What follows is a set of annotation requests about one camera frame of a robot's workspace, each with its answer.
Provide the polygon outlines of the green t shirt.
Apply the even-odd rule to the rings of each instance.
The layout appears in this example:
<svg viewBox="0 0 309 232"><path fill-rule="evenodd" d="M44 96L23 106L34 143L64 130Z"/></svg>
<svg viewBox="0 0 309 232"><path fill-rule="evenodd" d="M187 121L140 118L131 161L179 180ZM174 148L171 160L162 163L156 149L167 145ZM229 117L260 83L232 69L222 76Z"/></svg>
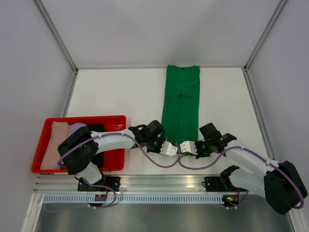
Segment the green t shirt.
<svg viewBox="0 0 309 232"><path fill-rule="evenodd" d="M200 67L168 65L161 123L168 141L198 139Z"/></svg>

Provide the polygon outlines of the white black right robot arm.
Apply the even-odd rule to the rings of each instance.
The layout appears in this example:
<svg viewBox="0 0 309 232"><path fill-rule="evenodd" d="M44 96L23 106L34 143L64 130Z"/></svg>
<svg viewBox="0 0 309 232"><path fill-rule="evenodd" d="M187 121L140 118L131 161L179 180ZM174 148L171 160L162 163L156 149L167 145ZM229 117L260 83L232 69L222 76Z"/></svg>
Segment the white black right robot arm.
<svg viewBox="0 0 309 232"><path fill-rule="evenodd" d="M213 123L202 126L202 141L195 142L197 156L217 153L244 166L230 166L221 172L220 184L226 191L245 189L264 198L281 215L291 209L302 209L307 189L296 169L289 161L267 159L247 148L230 133L222 135Z"/></svg>

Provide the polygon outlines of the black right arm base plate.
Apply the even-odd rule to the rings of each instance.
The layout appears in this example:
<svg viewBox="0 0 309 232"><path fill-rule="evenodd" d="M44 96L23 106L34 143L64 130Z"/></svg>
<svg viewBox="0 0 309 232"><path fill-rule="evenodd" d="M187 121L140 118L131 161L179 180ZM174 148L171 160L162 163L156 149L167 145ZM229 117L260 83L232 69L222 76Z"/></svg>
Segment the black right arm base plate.
<svg viewBox="0 0 309 232"><path fill-rule="evenodd" d="M206 176L201 182L206 192L246 192L245 189L233 186L227 177Z"/></svg>

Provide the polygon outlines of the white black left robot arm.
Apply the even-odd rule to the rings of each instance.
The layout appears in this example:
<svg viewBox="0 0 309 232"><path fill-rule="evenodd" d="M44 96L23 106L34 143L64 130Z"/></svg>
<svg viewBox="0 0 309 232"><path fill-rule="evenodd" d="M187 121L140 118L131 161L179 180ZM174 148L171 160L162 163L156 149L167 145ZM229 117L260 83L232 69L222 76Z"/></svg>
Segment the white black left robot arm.
<svg viewBox="0 0 309 232"><path fill-rule="evenodd" d="M86 124L75 123L69 126L67 139L57 148L60 155L57 165L64 167L68 174L88 182L94 191L101 191L105 187L105 179L93 162L96 155L111 150L144 147L147 152L174 155L172 145L164 135L164 128L157 120L114 132L94 131Z"/></svg>

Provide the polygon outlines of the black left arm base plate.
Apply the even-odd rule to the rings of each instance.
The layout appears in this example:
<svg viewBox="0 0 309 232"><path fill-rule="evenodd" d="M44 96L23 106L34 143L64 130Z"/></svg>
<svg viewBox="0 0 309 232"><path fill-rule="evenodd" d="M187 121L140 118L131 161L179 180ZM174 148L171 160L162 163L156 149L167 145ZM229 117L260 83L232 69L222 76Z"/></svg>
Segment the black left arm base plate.
<svg viewBox="0 0 309 232"><path fill-rule="evenodd" d="M118 192L120 188L120 177L106 176L102 180L96 182L94 185L106 186L115 192ZM90 186L82 178L79 178L77 190L80 192L109 191L108 188Z"/></svg>

